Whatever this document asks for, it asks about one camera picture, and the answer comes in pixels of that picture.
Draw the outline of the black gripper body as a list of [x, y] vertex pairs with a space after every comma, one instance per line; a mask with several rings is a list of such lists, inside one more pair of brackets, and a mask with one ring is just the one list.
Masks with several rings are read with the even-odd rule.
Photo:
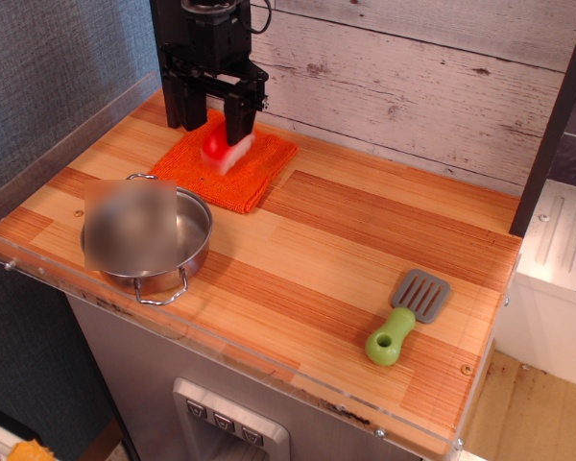
[[252, 28], [248, 13], [184, 13], [178, 37], [160, 46], [165, 76], [190, 79], [216, 97], [238, 94], [247, 106], [262, 110], [268, 74], [250, 60]]

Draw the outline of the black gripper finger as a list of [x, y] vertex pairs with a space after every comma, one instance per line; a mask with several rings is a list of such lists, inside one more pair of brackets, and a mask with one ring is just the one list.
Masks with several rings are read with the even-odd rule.
[[206, 93], [177, 80], [177, 109], [180, 123], [187, 131], [199, 129], [207, 122]]
[[225, 99], [224, 113], [228, 146], [234, 146], [252, 133], [255, 120], [256, 96], [253, 93], [230, 93]]

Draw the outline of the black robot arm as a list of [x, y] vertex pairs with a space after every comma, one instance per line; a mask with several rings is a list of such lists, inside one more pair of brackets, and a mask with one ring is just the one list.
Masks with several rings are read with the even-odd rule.
[[152, 16], [168, 125], [207, 122], [207, 98], [224, 102], [227, 145], [252, 133], [266, 103], [268, 73], [251, 61], [249, 1], [153, 1]]

